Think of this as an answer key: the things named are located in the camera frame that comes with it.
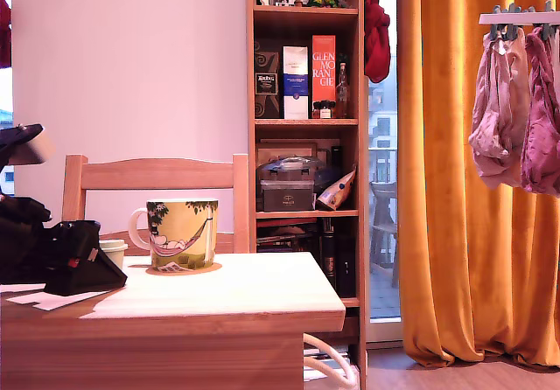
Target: window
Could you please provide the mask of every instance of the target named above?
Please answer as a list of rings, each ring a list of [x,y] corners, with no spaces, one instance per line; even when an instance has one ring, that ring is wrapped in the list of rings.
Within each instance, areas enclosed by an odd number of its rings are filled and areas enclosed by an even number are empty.
[[[390,128],[391,120],[388,117],[380,117],[377,119],[377,135],[389,136],[391,135]]]
[[[395,340],[390,333],[385,336],[388,318],[398,320],[399,290],[395,276],[395,257],[398,246],[396,235],[387,226],[397,220],[396,166],[397,166],[397,95],[396,95],[396,0],[380,0],[380,6],[391,18],[388,27],[391,62],[388,77],[379,82],[369,82],[369,244],[370,326],[369,335],[375,339]],[[374,191],[385,191],[390,198],[376,198]]]
[[[11,7],[11,0],[6,0]],[[11,68],[0,69],[0,129],[13,126],[13,101],[11,93]],[[13,167],[6,167],[0,173],[0,190],[8,195],[14,192]]]

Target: wooden chair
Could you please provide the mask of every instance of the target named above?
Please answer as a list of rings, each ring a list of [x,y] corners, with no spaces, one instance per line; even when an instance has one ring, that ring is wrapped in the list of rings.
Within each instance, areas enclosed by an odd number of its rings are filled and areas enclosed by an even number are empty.
[[[62,220],[84,219],[86,191],[120,190],[234,190],[234,233],[218,233],[216,253],[249,253],[249,159],[235,154],[232,163],[184,158],[140,158],[90,164],[84,156],[66,156]],[[140,232],[147,240],[148,230]],[[123,239],[127,255],[148,254],[136,247],[128,232],[108,233],[102,239]]]
[[[370,263],[381,264],[384,236],[388,234],[395,237],[395,259],[393,260],[393,278],[391,281],[391,285],[395,288],[399,279],[397,225],[391,217],[389,203],[391,199],[396,199],[396,183],[370,182],[369,186],[375,196],[374,224],[372,225],[371,232],[369,260]]]

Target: white cable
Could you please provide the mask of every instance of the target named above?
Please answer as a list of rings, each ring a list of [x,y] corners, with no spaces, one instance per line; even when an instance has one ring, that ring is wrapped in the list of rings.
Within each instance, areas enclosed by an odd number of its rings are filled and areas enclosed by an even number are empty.
[[[304,342],[309,345],[313,345],[316,348],[320,349],[321,351],[327,353],[332,359],[334,359],[344,370],[344,374],[346,377],[338,374],[334,371],[330,366],[323,364],[316,359],[310,357],[304,357],[304,366],[309,366],[314,370],[321,371],[327,377],[331,377],[332,379],[336,380],[339,386],[344,387],[346,389],[353,389],[356,387],[356,376],[350,364],[347,363],[342,356],[336,352],[331,346],[327,345],[320,339],[315,338],[314,336],[308,335],[304,333]]]

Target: hammock illustration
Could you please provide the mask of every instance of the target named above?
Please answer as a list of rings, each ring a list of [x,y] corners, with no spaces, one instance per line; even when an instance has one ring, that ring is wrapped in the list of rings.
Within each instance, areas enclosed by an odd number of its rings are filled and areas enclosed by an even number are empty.
[[[171,256],[175,256],[176,254],[179,254],[181,252],[184,252],[185,250],[187,250],[190,246],[192,246],[202,235],[202,232],[204,231],[204,227],[207,225],[208,221],[210,221],[210,227],[209,227],[209,231],[207,232],[207,236],[211,236],[211,229],[212,229],[212,221],[213,218],[206,218],[206,220],[204,221],[204,223],[202,223],[202,226],[197,230],[197,232],[194,234],[194,236],[187,242],[183,241],[183,240],[179,240],[179,241],[171,241],[171,242],[166,242],[165,244],[157,244],[156,243],[156,236],[154,236],[152,233],[150,233],[150,241],[152,244],[152,249],[154,252],[156,252],[157,255],[159,256],[163,256],[163,257],[171,257]],[[208,249],[208,243],[206,243],[206,254],[209,253],[209,249]]]

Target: white box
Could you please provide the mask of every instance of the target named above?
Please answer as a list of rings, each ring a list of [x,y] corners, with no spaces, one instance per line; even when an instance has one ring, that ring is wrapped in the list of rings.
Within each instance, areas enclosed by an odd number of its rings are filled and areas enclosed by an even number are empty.
[[[309,119],[307,47],[283,47],[283,118]]]

